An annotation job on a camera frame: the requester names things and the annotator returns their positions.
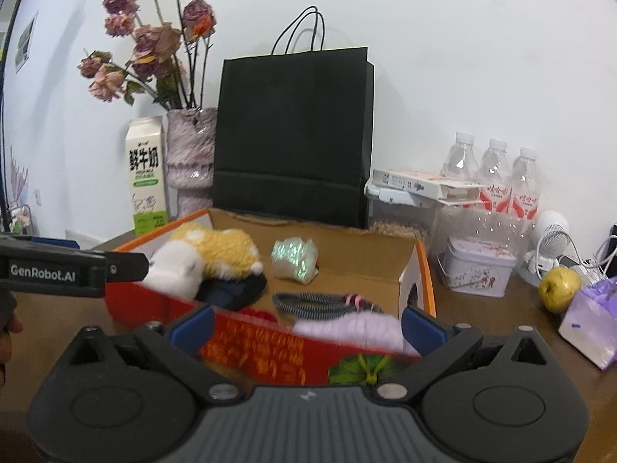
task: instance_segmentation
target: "white desk fan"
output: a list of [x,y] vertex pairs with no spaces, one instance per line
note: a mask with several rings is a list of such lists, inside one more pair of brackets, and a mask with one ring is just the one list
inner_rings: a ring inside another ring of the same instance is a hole
[[557,257],[563,254],[570,244],[570,225],[567,219],[556,210],[542,212],[530,238],[533,250],[523,257],[519,275],[528,283],[538,287],[542,277],[559,266]]

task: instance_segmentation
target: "yellow pear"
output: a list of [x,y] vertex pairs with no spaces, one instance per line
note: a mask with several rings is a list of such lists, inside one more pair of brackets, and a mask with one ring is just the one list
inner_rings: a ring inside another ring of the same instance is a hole
[[581,278],[569,268],[559,266],[544,275],[538,292],[546,309],[554,314],[562,314],[570,306],[576,292],[581,290]]

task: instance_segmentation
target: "bag handle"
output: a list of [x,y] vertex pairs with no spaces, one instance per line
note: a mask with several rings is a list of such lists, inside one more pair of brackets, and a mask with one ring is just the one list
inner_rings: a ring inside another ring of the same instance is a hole
[[289,52],[289,47],[291,46],[291,41],[294,38],[295,32],[297,31],[298,27],[300,27],[300,25],[302,24],[302,21],[310,15],[315,15],[315,25],[313,27],[313,36],[311,38],[310,49],[311,51],[313,51],[315,48],[315,37],[317,36],[317,25],[319,24],[319,19],[321,18],[322,20],[322,44],[321,44],[320,50],[323,50],[323,42],[325,40],[325,35],[326,35],[326,23],[323,19],[323,14],[319,12],[319,9],[317,9],[316,6],[311,5],[310,7],[306,7],[304,10],[302,10],[302,12],[300,12],[300,15],[298,15],[291,22],[291,24],[289,24],[289,26],[287,26],[285,30],[283,30],[283,32],[276,39],[276,42],[274,42],[274,46],[272,47],[272,52],[270,52],[270,55],[274,55],[276,46],[278,45],[279,41],[283,38],[283,36],[285,36],[285,33],[288,32],[289,29],[291,29],[291,26],[295,24],[295,28],[291,32],[291,36],[289,37],[289,41],[287,42],[287,47],[285,47],[285,54],[287,54]]

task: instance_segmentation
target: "black cable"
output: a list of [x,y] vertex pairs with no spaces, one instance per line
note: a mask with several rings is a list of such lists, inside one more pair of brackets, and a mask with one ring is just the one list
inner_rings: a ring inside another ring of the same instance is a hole
[[4,92],[2,92],[2,97],[0,97],[0,147],[2,147],[2,162],[0,163],[0,168],[2,169],[2,185],[4,186],[4,196],[6,197],[6,201],[8,202],[8,180],[6,178],[6,168],[8,167],[6,163],[6,144],[5,144],[5,136],[4,136]]
[[300,20],[300,22],[298,22],[295,25],[294,30],[291,32],[291,35],[289,36],[289,41],[287,42],[287,47],[285,47],[285,54],[287,54],[289,52],[289,47],[291,45],[291,41],[294,39],[294,35],[295,32],[298,30],[298,28],[300,27],[300,25],[302,24],[302,21],[304,19],[306,19],[308,16],[315,14],[315,26],[313,28],[313,38],[311,39],[311,51],[313,51],[313,43],[315,42],[315,37],[317,35],[317,23],[318,23],[318,18],[322,18],[322,46],[321,46],[321,50],[323,50],[323,41],[324,38],[326,36],[326,22],[323,20],[323,15],[321,12],[319,12],[319,10],[316,10],[314,12],[309,12],[308,14],[306,14],[302,20]]
[[320,292],[277,292],[272,296],[274,305],[283,312],[303,320],[332,320],[347,314],[362,311],[383,313],[359,294],[339,296]]
[[[19,6],[21,5],[22,0],[17,0],[15,2],[15,8],[13,9],[13,13],[10,16],[10,21],[8,22],[8,28],[6,30],[6,35],[4,37],[4,45],[2,47],[2,60],[0,61],[0,102],[2,103],[1,108],[4,109],[4,70],[6,66],[6,60],[8,55],[8,44],[10,43],[11,35],[13,34],[13,28],[15,27],[15,20],[17,19],[17,12],[19,10]],[[8,217],[7,211],[7,186],[6,186],[6,148],[4,147],[4,124],[0,128],[1,131],[1,142],[2,142],[2,160],[0,163],[0,175],[3,175],[4,178],[2,180],[2,186],[0,186],[0,214],[2,214],[2,227],[4,231],[10,231],[10,220]]]
[[316,6],[314,6],[314,5],[311,5],[310,7],[306,7],[304,10],[302,10],[302,12],[300,12],[300,15],[298,15],[298,16],[297,16],[297,17],[296,17],[293,21],[291,21],[291,24],[289,24],[289,26],[287,26],[287,27],[283,30],[283,32],[282,32],[282,33],[278,36],[278,38],[276,39],[276,42],[274,42],[274,46],[272,47],[272,52],[270,52],[270,55],[274,55],[274,51],[275,51],[275,49],[276,49],[276,46],[277,46],[277,45],[278,45],[278,43],[281,41],[281,38],[283,38],[283,36],[285,36],[285,33],[286,33],[286,32],[288,32],[288,31],[289,31],[289,29],[291,29],[291,26],[293,26],[293,25],[294,25],[294,24],[298,21],[298,19],[302,18],[302,16],[304,15],[304,13],[305,13],[307,10],[310,10],[310,9],[314,9],[314,11],[315,11],[315,12],[319,12],[319,10],[317,9],[317,7],[316,7]]

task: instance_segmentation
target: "lavender fabric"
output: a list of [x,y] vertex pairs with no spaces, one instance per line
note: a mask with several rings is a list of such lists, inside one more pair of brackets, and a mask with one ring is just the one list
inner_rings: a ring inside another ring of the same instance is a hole
[[581,289],[581,292],[617,317],[617,277],[600,280],[591,287]]
[[617,362],[617,278],[578,291],[559,333],[601,370]]
[[318,340],[418,355],[413,346],[403,338],[400,320],[392,315],[360,312],[334,320],[298,320],[294,325],[294,332]]

